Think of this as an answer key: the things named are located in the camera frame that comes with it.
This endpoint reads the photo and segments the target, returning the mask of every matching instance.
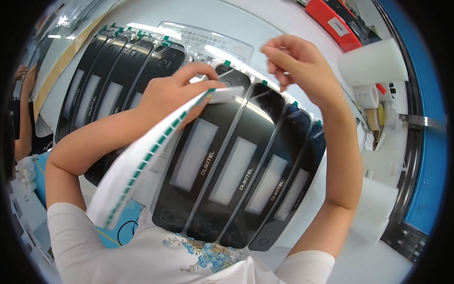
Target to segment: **blue flower print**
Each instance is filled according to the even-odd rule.
[[[163,240],[163,244],[183,245],[189,254],[198,256],[195,264],[190,265],[187,269],[180,269],[182,271],[195,271],[198,268],[205,268],[210,264],[210,270],[215,273],[247,257],[246,252],[242,249],[226,248],[218,244],[205,243],[194,240],[193,238],[184,237],[178,233],[175,234],[181,237],[181,240],[178,238],[169,238]]]

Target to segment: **label sticker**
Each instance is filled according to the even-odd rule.
[[[347,28],[344,26],[344,24],[339,20],[338,18],[334,17],[331,20],[328,21],[328,24],[331,26],[331,28],[336,31],[336,33],[339,36],[345,36],[348,35],[350,32],[347,30]]]
[[[364,143],[364,149],[366,150],[374,149],[374,134],[370,130],[368,130],[366,134],[366,142]]]
[[[244,63],[248,63],[249,58],[252,56],[254,51],[254,47],[247,43],[210,30],[165,21],[162,21],[159,24],[159,27],[172,29],[181,34],[181,40],[172,38],[172,41],[188,45],[189,50],[198,53],[200,59],[207,62],[211,61],[212,58],[209,58],[210,53],[205,50],[206,45],[222,49],[224,52],[231,54]]]

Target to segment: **yellow tape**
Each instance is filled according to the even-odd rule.
[[[35,115],[35,122],[38,119],[39,111],[46,101],[47,95],[54,86],[61,72],[68,66],[68,64],[73,59],[74,55],[79,51],[80,47],[84,44],[85,40],[92,33],[92,30],[99,24],[103,17],[119,2],[110,6],[110,8],[103,13],[101,16],[96,18],[88,27],[86,27],[78,36],[73,40],[73,42],[66,48],[64,53],[58,58],[57,62],[54,64],[49,74],[47,75],[44,83],[38,91],[35,101],[33,102],[33,113]]]
[[[107,236],[106,234],[104,234],[103,232],[101,232],[100,230],[98,230],[97,228],[95,228],[95,230],[97,230],[98,233],[100,233],[101,235],[103,235],[104,237],[106,237],[108,240],[113,241],[113,242],[116,243],[118,246],[121,246],[117,241],[114,241],[114,240],[111,239],[109,236]]]
[[[381,104],[378,105],[377,109],[366,109],[366,115],[367,124],[369,125],[370,130],[383,130],[383,125],[385,124],[385,111],[383,110],[383,106]]]
[[[44,171],[43,171],[43,169],[39,166],[39,164],[38,164],[37,161],[35,161],[35,164],[38,166],[38,169],[39,169],[39,170],[41,171],[41,173],[44,175]]]

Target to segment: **green tab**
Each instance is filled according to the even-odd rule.
[[[164,135],[162,135],[162,136],[159,138],[159,140],[158,140],[158,144],[161,144],[161,145],[162,145],[162,144],[164,143],[165,139],[166,139],[166,138],[164,137]]]
[[[178,123],[180,122],[180,120],[177,118],[175,119],[173,122],[172,122],[172,127],[175,128],[177,127]]]
[[[183,118],[187,115],[188,113],[186,111],[184,111],[181,115],[180,115],[180,119],[183,120]]]
[[[158,144],[155,144],[155,145],[153,145],[153,147],[151,147],[151,151],[150,151],[150,152],[152,152],[153,154],[155,154],[156,151],[158,150],[158,148],[159,148]]]
[[[147,156],[145,157],[145,161],[148,162],[151,158],[151,155],[152,155],[151,153],[148,153]]]
[[[170,134],[172,133],[172,128],[167,128],[166,132],[165,132],[165,135],[166,136],[169,136]]]
[[[143,170],[143,168],[145,168],[145,165],[146,165],[145,163],[142,163],[139,167],[139,170]]]

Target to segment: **finger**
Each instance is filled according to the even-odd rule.
[[[293,80],[290,78],[290,76],[285,75],[282,70],[276,72],[276,79],[279,80],[279,83],[281,85],[281,93],[285,91],[288,85],[293,84]]]
[[[203,109],[207,106],[207,104],[210,102],[210,99],[211,99],[211,95],[208,95],[208,96],[206,96],[206,98],[203,99],[203,101],[200,105],[194,106],[191,109],[191,111],[189,112],[188,116],[183,120],[183,122],[181,123],[178,130],[183,129],[191,121],[196,119],[202,113]]]
[[[184,85],[185,82],[189,81],[197,74],[207,75],[211,80],[217,80],[217,78],[219,77],[214,68],[211,65],[205,63],[189,63],[188,65],[175,72],[172,77],[178,83]]]
[[[32,68],[30,68],[30,72],[36,72],[36,68],[38,66],[38,63],[35,63]]]
[[[268,73],[276,74],[277,66],[276,64],[272,63],[270,60],[267,60],[268,63]]]
[[[263,47],[262,52],[268,57],[268,59],[272,63],[274,63],[281,69],[289,72],[290,74],[292,72],[297,72],[298,68],[301,65],[301,63],[298,60],[291,57],[286,52],[279,50],[278,48]]]
[[[187,100],[190,100],[193,97],[208,91],[209,89],[219,89],[225,87],[226,87],[225,84],[221,82],[214,80],[205,80],[184,86],[185,90],[184,95],[187,96],[186,97]]]
[[[293,48],[306,48],[311,44],[312,43],[310,41],[301,39],[294,35],[280,35],[278,37],[270,39],[267,43],[264,44],[263,47],[285,47],[291,50]]]

